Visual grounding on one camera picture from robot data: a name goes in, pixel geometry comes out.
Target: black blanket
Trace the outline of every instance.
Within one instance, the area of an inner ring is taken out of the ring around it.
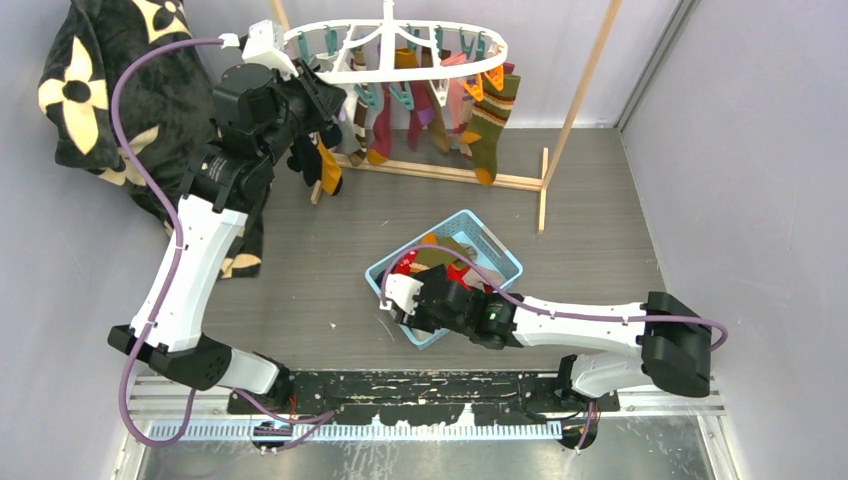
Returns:
[[[71,0],[38,88],[59,139],[55,161],[123,188],[171,231],[165,209],[119,148],[109,117],[121,73],[145,53],[191,38],[178,0]],[[133,152],[177,204],[189,156],[215,135],[212,82],[194,49],[158,57],[124,89],[121,121]],[[251,215],[220,276],[253,277],[262,255],[262,215]]]

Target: green clothespin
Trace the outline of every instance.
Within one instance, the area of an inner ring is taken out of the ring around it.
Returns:
[[[442,39],[445,36],[445,32],[442,31],[442,27],[436,26],[436,49],[439,50],[439,54],[442,53]]]
[[[335,55],[336,48],[339,43],[339,34],[335,30],[331,30],[330,27],[324,27],[324,41],[327,42],[327,54]]]
[[[462,33],[462,28],[459,29],[459,45],[462,53],[465,54],[465,58],[471,59],[471,50],[474,49],[474,37],[471,37],[471,43],[465,44],[465,34]]]
[[[379,85],[372,83],[368,86],[368,90],[365,90],[362,85],[356,84],[353,86],[353,90],[368,105],[368,108],[377,112],[383,110],[383,92]]]
[[[421,37],[421,29],[416,28],[415,30],[412,30],[412,25],[410,25],[408,23],[406,24],[406,31],[414,37]],[[406,48],[408,48],[412,51],[415,51],[418,48],[418,44],[413,42],[412,40],[407,40],[406,41]]]
[[[404,108],[411,112],[415,109],[415,100],[412,99],[412,88],[409,87],[409,82],[403,82],[403,88],[404,90],[400,90],[394,84],[389,85],[389,91],[392,93],[392,96],[402,103]]]
[[[297,49],[300,50],[300,58],[303,59],[306,64],[312,63],[312,55],[309,55],[309,46],[306,44],[306,35],[303,32],[297,36]]]
[[[486,57],[486,40],[483,39],[483,32],[485,30],[480,30],[480,33],[477,34],[477,58],[475,58],[477,62]]]

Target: sock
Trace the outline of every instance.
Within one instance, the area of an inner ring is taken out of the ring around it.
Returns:
[[[301,135],[292,142],[291,154],[286,165],[295,172],[303,172],[306,186],[315,185],[321,178],[321,154],[318,153],[317,141],[313,141],[310,135]]]
[[[465,63],[468,63],[468,60],[466,59],[465,54],[461,52],[442,60],[442,65],[444,66],[462,65]],[[448,83],[447,105],[453,121],[453,128],[459,126],[459,119],[462,115],[462,98],[467,94],[465,87],[462,86],[462,83],[459,80],[452,78]]]
[[[342,167],[336,163],[336,157],[324,146],[323,136],[316,135],[318,154],[321,156],[321,189],[335,197],[342,189]]]
[[[415,51],[408,48],[398,48],[395,51],[395,68],[418,68]],[[409,142],[409,146],[415,150],[418,148],[421,132],[425,126],[433,121],[435,112],[427,93],[430,90],[427,82],[409,82],[409,88],[412,91],[413,107],[412,111],[409,112],[409,130],[406,134],[406,140]]]
[[[448,50],[443,50],[441,53],[442,55],[450,56],[450,51]],[[421,49],[421,66],[425,68],[431,68],[433,66],[433,53],[429,48],[423,47]],[[429,82],[425,83],[427,83],[427,98],[430,99],[430,105],[433,107],[433,121],[427,125],[427,133],[430,134],[430,141],[433,142],[433,145],[443,154],[447,154],[450,152],[450,139],[445,129],[442,108],[439,105],[439,99],[436,98],[436,92],[433,91]]]
[[[374,120],[371,130],[374,132],[374,141],[368,148],[366,157],[371,165],[381,165],[389,159],[392,154],[392,94],[389,87],[383,84],[383,110]]]
[[[468,80],[469,85],[474,85],[477,83],[476,79]],[[474,97],[465,90],[465,87],[462,87],[462,110],[459,115],[459,123],[453,129],[453,133],[459,134],[460,136],[465,133],[465,129],[468,128],[468,122],[471,120],[471,112],[474,110]]]
[[[474,104],[468,129],[462,134],[462,142],[471,147],[474,173],[483,185],[495,183],[498,174],[498,139],[512,113],[512,105],[521,77],[504,75],[504,88],[495,90],[488,81],[483,81],[483,100]]]
[[[350,68],[353,71],[365,70],[365,53],[361,48],[353,52],[353,56],[350,59]],[[362,88],[365,89],[365,91],[368,91],[368,88],[365,85],[362,85]],[[347,158],[350,160],[351,165],[358,167],[365,160],[365,156],[368,152],[365,144],[365,119],[368,116],[368,105],[359,98],[359,95],[357,95],[356,92],[353,94],[356,97],[356,108],[350,118],[353,119],[353,132],[356,136],[356,140],[359,141],[359,150],[351,153]]]
[[[338,125],[330,125],[321,132],[321,143],[327,149],[338,147],[342,143],[342,129]]]

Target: striped sock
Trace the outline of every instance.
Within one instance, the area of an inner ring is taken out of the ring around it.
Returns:
[[[462,134],[462,143],[471,148],[474,173],[483,185],[495,183],[498,174],[498,140],[512,113],[521,77],[504,75],[504,88],[497,91],[483,80],[483,100],[476,102],[468,128]]]
[[[362,49],[359,49],[353,53],[353,57],[350,59],[350,68],[354,71],[362,71],[365,70],[365,53]],[[368,88],[365,85],[362,85],[362,88],[365,91],[368,91]],[[357,96],[356,99],[356,111],[353,114],[353,131],[356,135],[356,140],[359,142],[359,150],[348,155],[348,160],[351,165],[354,167],[358,167],[363,161],[365,161],[365,155],[368,152],[366,140],[365,140],[365,119],[368,117],[368,105]]]

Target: gray floor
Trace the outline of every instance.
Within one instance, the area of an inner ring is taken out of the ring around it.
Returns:
[[[429,147],[411,153],[397,132],[392,158],[465,166]],[[556,130],[507,130],[501,173],[539,175]],[[204,319],[211,337],[296,369],[555,369],[562,348],[495,352],[457,334],[418,351],[389,332],[365,270],[411,238],[468,208],[524,265],[512,291],[572,303],[623,303],[662,289],[662,279],[619,134],[575,130],[548,193],[547,229],[536,234],[538,194],[346,170],[337,197],[309,203],[299,176],[277,167],[266,208],[257,279],[220,282]]]

